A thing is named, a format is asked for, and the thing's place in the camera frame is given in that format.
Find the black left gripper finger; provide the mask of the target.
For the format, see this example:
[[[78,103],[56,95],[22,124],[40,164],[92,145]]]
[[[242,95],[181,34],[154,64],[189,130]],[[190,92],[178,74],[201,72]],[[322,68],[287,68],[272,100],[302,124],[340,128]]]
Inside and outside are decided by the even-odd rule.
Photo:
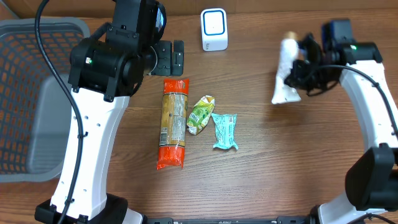
[[[183,74],[183,66],[184,64],[184,59],[182,58],[175,58],[172,67],[171,67],[171,76],[182,76]]]
[[[184,41],[174,40],[173,42],[173,59],[183,59],[184,58]]]

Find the teal snack packet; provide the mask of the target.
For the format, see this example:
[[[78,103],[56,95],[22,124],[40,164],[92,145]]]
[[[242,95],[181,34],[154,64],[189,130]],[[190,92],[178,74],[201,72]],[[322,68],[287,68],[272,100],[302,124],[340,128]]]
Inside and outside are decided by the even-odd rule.
[[[216,142],[213,147],[218,149],[228,150],[232,147],[235,150],[239,146],[234,140],[234,131],[236,127],[237,114],[216,114],[211,115],[215,123]]]

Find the white tube with gold cap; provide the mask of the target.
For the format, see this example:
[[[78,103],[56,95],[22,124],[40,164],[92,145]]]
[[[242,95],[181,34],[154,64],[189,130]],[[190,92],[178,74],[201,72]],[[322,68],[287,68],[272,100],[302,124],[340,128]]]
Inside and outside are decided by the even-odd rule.
[[[271,100],[273,105],[295,103],[301,100],[295,88],[284,83],[293,68],[293,62],[299,55],[297,34],[289,31],[284,34],[280,43],[279,64],[275,76],[274,94]]]

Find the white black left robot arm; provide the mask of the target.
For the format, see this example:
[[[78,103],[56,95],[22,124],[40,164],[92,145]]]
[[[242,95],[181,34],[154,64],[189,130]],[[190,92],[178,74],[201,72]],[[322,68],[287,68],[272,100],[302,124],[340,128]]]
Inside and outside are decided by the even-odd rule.
[[[184,44],[162,40],[166,23],[158,1],[117,0],[112,22],[72,48],[68,80],[59,81],[72,106],[65,158],[52,198],[35,209],[37,221],[147,222],[106,184],[118,126],[143,78],[183,73]]]

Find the green yellow snack packet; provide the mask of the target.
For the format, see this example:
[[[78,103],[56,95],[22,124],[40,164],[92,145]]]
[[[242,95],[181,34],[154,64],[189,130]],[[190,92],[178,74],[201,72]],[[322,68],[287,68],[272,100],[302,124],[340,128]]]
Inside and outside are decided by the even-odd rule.
[[[208,124],[215,108],[215,98],[205,95],[194,105],[187,120],[187,129],[193,135],[199,134]]]

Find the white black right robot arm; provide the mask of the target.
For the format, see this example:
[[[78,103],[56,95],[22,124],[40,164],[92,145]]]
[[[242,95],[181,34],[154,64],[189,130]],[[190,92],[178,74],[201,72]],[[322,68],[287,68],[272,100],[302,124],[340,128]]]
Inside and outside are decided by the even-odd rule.
[[[397,210],[397,107],[376,44],[350,34],[289,33],[280,44],[273,104],[300,101],[299,90],[317,96],[341,85],[364,139],[363,155],[348,170],[344,192],[312,209],[307,223],[362,223]]]

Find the orange noodle packet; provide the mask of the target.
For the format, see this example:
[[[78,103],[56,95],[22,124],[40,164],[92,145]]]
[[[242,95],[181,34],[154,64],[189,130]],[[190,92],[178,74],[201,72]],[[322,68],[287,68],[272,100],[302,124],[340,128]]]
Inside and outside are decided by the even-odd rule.
[[[164,80],[157,169],[183,167],[189,80]]]

